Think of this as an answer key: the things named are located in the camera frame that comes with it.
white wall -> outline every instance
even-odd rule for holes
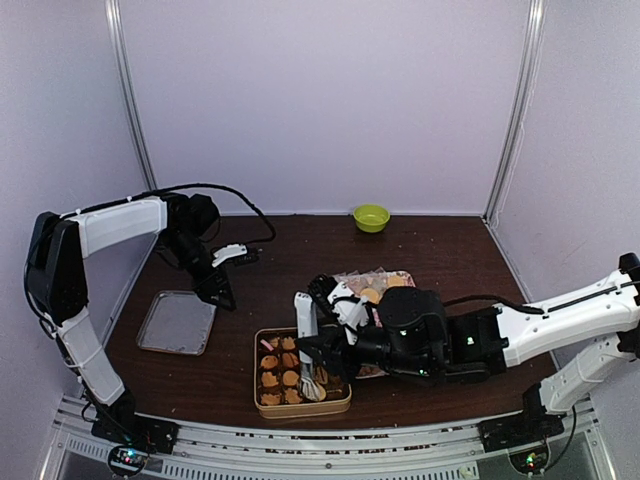
[[[640,3],[549,2],[542,60],[498,235],[533,299],[640,253]],[[575,350],[560,353],[563,361]],[[593,395],[620,478],[637,478],[640,371]]]
[[[0,477],[28,479],[61,394],[75,384],[24,301],[33,222],[40,212],[119,198],[143,183],[103,1],[0,3],[0,64]],[[99,332],[144,243],[89,259]]]
[[[527,0],[122,2],[158,181],[271,213],[484,211]],[[216,197],[225,211],[239,202]]]

small white object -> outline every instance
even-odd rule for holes
[[[230,260],[235,257],[241,257],[242,255],[247,254],[246,245],[240,245],[239,243],[233,245],[227,245],[226,247],[222,247],[220,250],[217,250],[213,254],[213,268],[217,268],[222,265],[227,260]]]
[[[329,300],[329,303],[333,304],[337,298],[352,296],[354,296],[353,290],[347,287],[345,282],[340,282],[329,294],[327,300]],[[369,315],[367,315],[367,310],[365,308],[365,304],[368,301],[369,299],[366,295],[362,296],[358,303],[338,301],[333,307],[333,311],[338,315],[338,322],[341,325],[349,325],[353,330],[357,330],[358,327],[364,327],[369,323]],[[348,329],[345,329],[345,333],[347,335],[349,345],[355,345],[358,341],[358,336]]]

black cable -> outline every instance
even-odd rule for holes
[[[253,240],[249,240],[247,242],[240,242],[240,243],[243,243],[244,245],[250,245],[252,243],[266,243],[266,242],[271,242],[276,238],[276,229],[272,225],[272,223],[269,221],[269,219],[265,216],[265,214],[262,213],[262,210],[256,207],[242,192],[236,190],[235,188],[227,187],[226,185],[217,185],[214,183],[185,183],[182,185],[174,185],[173,187],[160,188],[158,190],[149,190],[148,192],[141,193],[140,195],[137,195],[136,197],[133,197],[133,198],[137,200],[140,198],[146,198],[153,195],[163,195],[165,193],[169,193],[174,190],[187,190],[191,188],[209,188],[212,190],[221,190],[223,192],[233,193],[238,198],[240,198],[240,200],[242,200],[251,210],[253,210],[253,212],[260,218],[260,220],[263,221],[263,223],[269,229],[270,235],[268,237],[256,238]]]
[[[571,411],[573,412],[573,426],[571,427],[571,433],[569,434],[569,439],[567,440],[567,443],[565,443],[564,448],[562,449],[560,454],[553,460],[553,462],[551,462],[548,466],[545,467],[544,469],[545,473],[551,470],[553,467],[555,467],[558,464],[558,462],[562,460],[562,457],[564,457],[565,453],[567,453],[567,450],[569,450],[571,441],[573,440],[573,437],[576,433],[576,426],[578,425],[578,415],[576,413],[576,407],[575,406],[571,407]]]
[[[636,281],[632,281],[632,282],[626,282],[621,284],[619,287],[618,286],[613,286],[613,287],[608,287],[608,288],[604,288],[602,290],[599,290],[597,292],[593,292],[590,293],[588,295],[584,295],[582,297],[579,298],[575,298],[573,300],[570,300],[566,303],[562,303],[560,305],[555,305],[553,307],[550,307],[549,310],[546,313],[553,313],[553,312],[557,312],[558,310],[562,310],[564,308],[567,307],[572,307],[574,305],[577,305],[579,303],[582,302],[586,302],[587,300],[591,300],[593,298],[597,298],[601,295],[608,295],[609,293],[613,293],[615,291],[618,291],[619,289],[622,288],[626,288],[626,287],[630,287],[633,285],[640,285],[640,280],[636,280]],[[460,298],[456,298],[453,300],[448,300],[446,302],[443,302],[443,305],[445,307],[450,307],[452,305],[458,305],[461,303],[467,303],[467,302],[473,302],[473,301],[478,301],[478,300],[491,300],[491,301],[496,301],[499,303],[502,303],[505,307],[509,307],[513,310],[516,310],[517,312],[520,313],[525,313],[527,315],[544,315],[545,311],[541,308],[537,308],[537,307],[531,307],[528,305],[518,305],[517,303],[513,303],[505,298],[502,298],[498,295],[468,295],[466,297],[460,297]]]
[[[499,303],[502,303],[505,307],[512,308],[517,312],[526,313],[528,315],[544,314],[544,310],[542,310],[541,308],[530,307],[527,305],[518,305],[517,303],[507,300],[506,298],[500,297],[499,295],[467,295],[466,297],[460,297],[460,298],[455,298],[453,300],[448,300],[446,302],[443,302],[442,305],[445,307],[450,307],[452,305],[459,305],[461,303],[467,303],[467,302],[475,302],[478,300],[491,300],[491,301],[499,302]]]
[[[630,287],[632,285],[640,285],[640,280],[623,283],[623,284],[620,285],[620,288],[622,289],[622,288]],[[560,305],[556,305],[554,307],[551,307],[551,308],[549,308],[549,313],[556,312],[558,310],[562,310],[563,308],[572,307],[574,305],[577,305],[578,303],[586,302],[587,300],[591,300],[592,298],[599,297],[600,295],[608,295],[609,293],[615,292],[617,290],[618,290],[618,287],[614,286],[614,287],[609,287],[609,288],[602,289],[602,290],[600,290],[598,292],[590,293],[589,295],[585,295],[584,297],[576,298],[576,299],[571,300],[569,302],[562,303]]]

metal tray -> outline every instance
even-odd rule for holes
[[[216,307],[195,293],[159,292],[138,332],[138,347],[156,352],[201,355],[209,341]]]

metal frame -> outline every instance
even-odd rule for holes
[[[109,26],[113,50],[118,64],[118,72],[120,73],[120,86],[122,87],[125,107],[127,109],[131,138],[138,157],[138,163],[140,163],[145,185],[149,190],[156,190],[158,188],[158,183],[153,172],[151,160],[149,159],[147,144],[142,133],[140,112],[138,111],[138,106],[133,92],[131,70],[129,69],[124,32],[122,30],[122,20],[120,18],[120,2],[119,0],[105,0],[105,6],[107,10],[107,25]]]
[[[106,459],[111,445],[91,436],[91,424],[80,415],[84,404],[76,398],[63,398],[38,478],[57,480],[66,452],[97,461]],[[584,433],[589,440],[598,478],[614,480],[590,400],[582,400],[576,409],[576,432]],[[92,408],[87,411],[89,419],[94,415]],[[478,461],[505,454],[484,452],[477,429],[480,420],[333,431],[235,428],[177,421],[180,432],[173,455],[153,455],[145,473],[175,480],[478,479]],[[565,439],[572,421],[571,417],[565,419]],[[461,469],[465,476],[458,474]]]
[[[511,118],[507,129],[507,136],[502,148],[500,163],[496,173],[496,179],[491,189],[489,203],[484,214],[485,220],[491,225],[499,214],[500,201],[503,198],[505,188],[509,183],[509,173],[513,169],[517,148],[521,140],[522,122],[527,109],[527,103],[533,91],[532,83],[535,78],[536,67],[540,54],[542,40],[542,26],[544,23],[546,0],[531,0],[529,7],[529,23],[524,39],[522,63],[516,95],[511,110]]]
[[[484,213],[484,218],[492,223],[498,213],[499,202],[508,184],[508,174],[512,168],[516,147],[520,138],[519,132],[523,121],[526,104],[531,94],[531,85],[535,76],[538,63],[540,43],[542,39],[542,25],[544,21],[546,0],[530,0],[529,20],[524,39],[522,60],[520,64],[520,74],[516,87],[516,95],[513,102],[507,135],[505,138],[500,163],[496,178],[491,189],[489,202]],[[116,56],[118,71],[120,74],[120,84],[127,109],[129,129],[133,139],[138,163],[144,176],[144,181],[148,189],[158,188],[153,166],[149,158],[149,152],[142,131],[140,113],[135,100],[133,81],[129,68],[122,19],[120,16],[120,0],[105,0],[107,11],[107,23],[113,42],[113,49]]]

